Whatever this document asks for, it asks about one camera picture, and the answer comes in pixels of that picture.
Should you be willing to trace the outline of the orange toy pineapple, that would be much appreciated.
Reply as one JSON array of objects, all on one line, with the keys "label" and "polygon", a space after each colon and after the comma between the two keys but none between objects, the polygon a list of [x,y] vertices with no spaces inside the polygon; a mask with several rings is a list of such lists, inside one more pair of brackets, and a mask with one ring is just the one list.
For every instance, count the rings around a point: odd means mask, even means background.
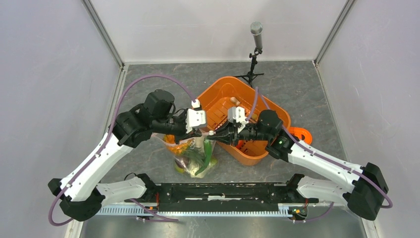
[{"label": "orange toy pineapple", "polygon": [[187,140],[185,143],[175,144],[174,146],[166,146],[166,148],[175,155],[175,157],[188,158],[190,164],[196,163],[202,166],[205,160],[204,149],[202,142],[196,145],[196,138]]}]

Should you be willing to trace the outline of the green toy cucumber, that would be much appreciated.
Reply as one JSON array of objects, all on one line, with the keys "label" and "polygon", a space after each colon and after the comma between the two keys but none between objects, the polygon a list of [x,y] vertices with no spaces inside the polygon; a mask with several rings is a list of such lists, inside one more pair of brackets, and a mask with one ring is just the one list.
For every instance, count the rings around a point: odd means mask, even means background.
[{"label": "green toy cucumber", "polygon": [[204,140],[204,155],[205,160],[203,165],[195,172],[195,175],[202,173],[210,164],[211,157],[212,157],[212,142],[209,139]]}]

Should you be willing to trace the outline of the clear dotted zip top bag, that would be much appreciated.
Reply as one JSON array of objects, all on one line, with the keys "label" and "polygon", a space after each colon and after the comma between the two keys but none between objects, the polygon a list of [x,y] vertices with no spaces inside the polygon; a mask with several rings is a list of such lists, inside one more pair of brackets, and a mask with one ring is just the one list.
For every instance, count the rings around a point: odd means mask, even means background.
[{"label": "clear dotted zip top bag", "polygon": [[192,178],[204,178],[218,164],[213,155],[215,142],[208,139],[209,133],[203,132],[200,137],[192,137],[175,143],[174,135],[163,135],[160,140],[175,159],[175,168],[179,173]]}]

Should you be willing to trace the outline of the dark red toy fruit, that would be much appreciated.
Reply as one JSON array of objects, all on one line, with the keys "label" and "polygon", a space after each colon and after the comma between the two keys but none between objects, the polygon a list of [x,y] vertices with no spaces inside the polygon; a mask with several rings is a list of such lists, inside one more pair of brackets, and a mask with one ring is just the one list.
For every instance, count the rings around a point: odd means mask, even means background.
[{"label": "dark red toy fruit", "polygon": [[188,158],[175,157],[175,163],[179,168],[186,169],[190,163]]}]

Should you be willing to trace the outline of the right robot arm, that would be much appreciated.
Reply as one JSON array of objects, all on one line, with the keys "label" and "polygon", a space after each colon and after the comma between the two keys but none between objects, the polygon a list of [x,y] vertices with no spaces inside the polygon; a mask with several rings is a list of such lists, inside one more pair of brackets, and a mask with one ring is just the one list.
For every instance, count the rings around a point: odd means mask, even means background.
[{"label": "right robot arm", "polygon": [[263,110],[256,122],[249,122],[240,108],[228,112],[228,121],[209,132],[209,139],[227,145],[240,140],[265,141],[266,152],[273,158],[305,167],[325,179],[295,175],[295,183],[286,188],[292,202],[314,198],[343,204],[354,214],[374,221],[380,209],[393,207],[389,188],[381,169],[372,163],[349,163],[316,150],[294,137],[273,110]]}]

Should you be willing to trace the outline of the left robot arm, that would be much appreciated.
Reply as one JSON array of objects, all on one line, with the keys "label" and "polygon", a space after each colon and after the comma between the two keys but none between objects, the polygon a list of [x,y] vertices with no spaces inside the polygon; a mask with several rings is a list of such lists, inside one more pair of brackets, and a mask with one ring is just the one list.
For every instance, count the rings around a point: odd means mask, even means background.
[{"label": "left robot arm", "polygon": [[195,136],[205,123],[199,100],[193,100],[188,109],[177,110],[171,93],[155,90],[143,103],[117,114],[90,155],[66,177],[52,179],[48,187],[62,212],[79,222],[116,202],[129,199],[150,202],[158,189],[147,174],[114,183],[102,183],[103,177],[154,133],[172,134],[179,141]]}]

